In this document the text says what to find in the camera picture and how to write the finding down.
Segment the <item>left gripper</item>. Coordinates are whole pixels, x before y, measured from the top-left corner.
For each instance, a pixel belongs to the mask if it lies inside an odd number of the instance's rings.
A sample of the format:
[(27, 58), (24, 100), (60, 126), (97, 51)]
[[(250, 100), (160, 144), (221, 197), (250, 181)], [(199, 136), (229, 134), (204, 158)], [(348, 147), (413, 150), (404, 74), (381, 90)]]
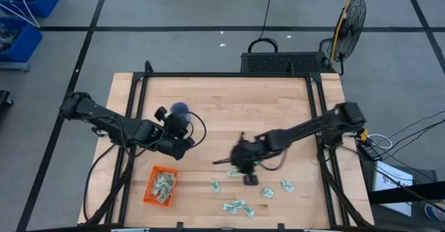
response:
[[(171, 113), (167, 116), (167, 110), (161, 106), (159, 107), (154, 117), (160, 121), (165, 121), (165, 127), (168, 130), (169, 138), (183, 138), (188, 133), (188, 125), (190, 123), (190, 118), (188, 117), (188, 113)], [(193, 148), (195, 144), (194, 139), (186, 138), (184, 140), (184, 146), (186, 149)]]

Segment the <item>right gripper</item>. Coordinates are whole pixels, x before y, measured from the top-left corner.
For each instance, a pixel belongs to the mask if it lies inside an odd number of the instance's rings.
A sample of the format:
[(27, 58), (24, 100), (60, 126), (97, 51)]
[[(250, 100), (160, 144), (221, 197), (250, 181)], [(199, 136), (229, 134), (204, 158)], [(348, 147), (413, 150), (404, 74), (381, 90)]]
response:
[(264, 156), (264, 143), (261, 140), (249, 141), (240, 138), (236, 145), (232, 148), (231, 159), (213, 161), (213, 165), (231, 163), (237, 170), (245, 174), (243, 183), (247, 186), (256, 186), (259, 184), (258, 177), (253, 174), (254, 165), (258, 161), (262, 161)]

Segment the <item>plastic cup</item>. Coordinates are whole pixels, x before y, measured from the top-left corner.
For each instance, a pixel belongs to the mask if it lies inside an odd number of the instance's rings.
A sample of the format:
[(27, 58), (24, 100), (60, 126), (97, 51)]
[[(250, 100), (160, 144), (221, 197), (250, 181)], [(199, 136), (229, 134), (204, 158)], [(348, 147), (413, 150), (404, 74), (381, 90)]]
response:
[(172, 106), (170, 107), (170, 113), (174, 116), (180, 117), (184, 121), (190, 121), (189, 108), (184, 102), (177, 102), (172, 104)]

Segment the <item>orange plastic basket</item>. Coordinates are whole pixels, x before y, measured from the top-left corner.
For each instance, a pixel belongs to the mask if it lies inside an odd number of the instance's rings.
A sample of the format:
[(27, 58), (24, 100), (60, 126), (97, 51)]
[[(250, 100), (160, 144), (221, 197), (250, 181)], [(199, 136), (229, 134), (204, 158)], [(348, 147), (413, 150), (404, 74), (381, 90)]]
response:
[[(154, 184), (157, 181), (159, 172), (169, 172), (169, 173), (173, 173), (176, 175), (175, 180), (171, 181), (171, 186), (169, 187), (169, 190), (172, 190), (172, 194), (170, 195), (170, 198), (163, 204), (160, 204), (156, 200), (157, 193), (154, 194), (152, 192), (152, 188), (154, 187)], [(144, 194), (143, 201), (147, 204), (152, 204), (152, 205), (161, 206), (161, 207), (165, 207), (165, 208), (169, 207), (172, 203), (173, 194), (175, 193), (175, 187), (177, 184), (177, 180), (178, 180), (178, 171), (176, 169), (171, 168), (171, 167), (158, 166), (158, 165), (153, 166), (152, 173), (151, 173), (149, 181), (147, 183), (147, 188), (146, 188), (146, 191)]]

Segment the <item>black computer case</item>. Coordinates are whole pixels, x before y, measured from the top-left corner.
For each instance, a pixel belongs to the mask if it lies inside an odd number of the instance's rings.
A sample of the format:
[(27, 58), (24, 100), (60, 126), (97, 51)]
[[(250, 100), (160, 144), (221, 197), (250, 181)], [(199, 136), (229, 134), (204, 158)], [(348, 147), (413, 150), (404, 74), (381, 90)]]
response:
[(241, 72), (244, 73), (308, 74), (331, 71), (327, 58), (321, 51), (243, 53), (241, 55)]

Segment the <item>black power strip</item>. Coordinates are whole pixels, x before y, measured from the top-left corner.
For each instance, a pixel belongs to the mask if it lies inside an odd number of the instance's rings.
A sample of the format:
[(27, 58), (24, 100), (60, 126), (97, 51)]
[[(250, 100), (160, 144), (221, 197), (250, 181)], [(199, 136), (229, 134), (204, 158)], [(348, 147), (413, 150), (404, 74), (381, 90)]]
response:
[(363, 155), (363, 157), (365, 157), (365, 159), (369, 161), (375, 162), (382, 160), (382, 157), (376, 152), (375, 149), (368, 147), (365, 144), (357, 144), (357, 150), (361, 153), (361, 155)]

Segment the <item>white printed box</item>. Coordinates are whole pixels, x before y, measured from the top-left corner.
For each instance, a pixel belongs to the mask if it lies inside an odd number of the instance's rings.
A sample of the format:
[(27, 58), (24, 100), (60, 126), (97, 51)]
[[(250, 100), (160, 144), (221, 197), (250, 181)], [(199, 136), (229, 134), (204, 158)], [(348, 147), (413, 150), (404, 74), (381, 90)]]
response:
[[(405, 187), (413, 185), (413, 176), (411, 174), (408, 174), (407, 172), (397, 169), (382, 161), (377, 161), (375, 163), (375, 169), (376, 172), (374, 173), (372, 184), (373, 192), (398, 188), (397, 183)], [(382, 204), (382, 206), (408, 217), (412, 216), (411, 202)]]

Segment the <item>black floor fan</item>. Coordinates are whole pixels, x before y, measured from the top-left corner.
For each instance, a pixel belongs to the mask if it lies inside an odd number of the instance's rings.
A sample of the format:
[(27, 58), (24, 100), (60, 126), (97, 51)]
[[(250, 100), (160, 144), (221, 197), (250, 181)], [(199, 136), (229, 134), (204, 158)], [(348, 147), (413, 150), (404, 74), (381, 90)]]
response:
[(333, 36), (320, 41), (318, 46), (319, 51), (322, 51), (323, 45), (327, 44), (327, 56), (324, 55), (322, 61), (332, 72), (334, 72), (333, 63), (340, 63), (341, 71), (339, 75), (343, 75), (343, 62), (354, 51), (364, 28), (365, 19), (365, 1), (350, 0), (342, 9)]

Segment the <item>black metal bar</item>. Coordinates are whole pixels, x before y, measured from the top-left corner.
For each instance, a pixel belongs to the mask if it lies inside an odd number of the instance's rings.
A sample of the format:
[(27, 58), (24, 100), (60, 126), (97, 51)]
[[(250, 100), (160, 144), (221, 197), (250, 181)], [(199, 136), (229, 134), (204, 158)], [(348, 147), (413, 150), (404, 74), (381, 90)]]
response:
[(380, 190), (369, 193), (371, 204), (392, 204), (445, 199), (445, 181)]

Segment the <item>dark grey cabinet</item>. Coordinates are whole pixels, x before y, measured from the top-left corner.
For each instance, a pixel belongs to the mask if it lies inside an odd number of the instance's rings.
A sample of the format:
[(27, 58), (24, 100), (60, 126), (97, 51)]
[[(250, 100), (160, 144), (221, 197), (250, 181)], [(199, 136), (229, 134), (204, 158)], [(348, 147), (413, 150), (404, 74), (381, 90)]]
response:
[[(410, 169), (408, 167), (395, 165), (413, 176), (414, 184), (420, 185), (438, 181), (434, 170)], [(379, 229), (394, 229), (408, 232), (445, 232), (445, 222), (430, 219), (425, 211), (426, 203), (414, 201), (410, 205), (411, 216), (403, 215), (380, 204), (371, 204), (371, 211), (375, 221), (375, 226)]]

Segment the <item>black metal table frame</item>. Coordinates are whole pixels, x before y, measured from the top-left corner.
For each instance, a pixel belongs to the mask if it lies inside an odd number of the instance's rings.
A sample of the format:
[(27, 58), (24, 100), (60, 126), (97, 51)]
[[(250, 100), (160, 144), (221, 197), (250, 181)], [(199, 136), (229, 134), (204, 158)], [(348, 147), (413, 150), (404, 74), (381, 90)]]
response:
[[(193, 139), (197, 146), (181, 160), (159, 152), (137, 151), (129, 184), (119, 192), (105, 222), (126, 227), (187, 229), (328, 229), (342, 224), (339, 199), (325, 196), (326, 187), (317, 159), (316, 138), (295, 142), (287, 155), (256, 167), (256, 186), (247, 186), (242, 176), (228, 177), (234, 170), (226, 159), (241, 136), (254, 136), (271, 129), (287, 129), (321, 114), (320, 96), (328, 108), (344, 100), (339, 77), (324, 74), (321, 83), (302, 77), (244, 76), (239, 73), (157, 73), (146, 81), (134, 73), (116, 73), (104, 92), (92, 99), (119, 113), (152, 119), (155, 111), (184, 102), (192, 111)], [(169, 207), (143, 201), (153, 166), (171, 167), (178, 180)], [(281, 180), (291, 182), (288, 193)], [(211, 182), (220, 192), (214, 193)], [(272, 199), (261, 195), (264, 188), (275, 191)], [(255, 211), (249, 218), (243, 209), (235, 215), (223, 204), (245, 200)]]

